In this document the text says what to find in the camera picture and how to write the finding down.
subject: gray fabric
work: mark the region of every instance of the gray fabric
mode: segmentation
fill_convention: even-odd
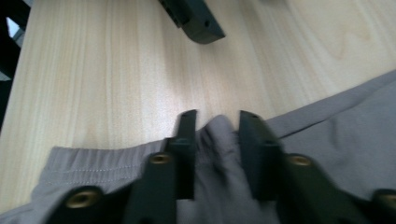
[[[309,155],[341,188],[362,198],[396,186],[396,72],[268,120],[287,152]],[[274,205],[252,200],[240,166],[237,135],[224,116],[197,132],[196,201],[177,202],[178,223],[278,223]],[[32,202],[0,223],[42,223],[70,189],[111,192],[139,177],[161,141],[120,150],[55,147]]]

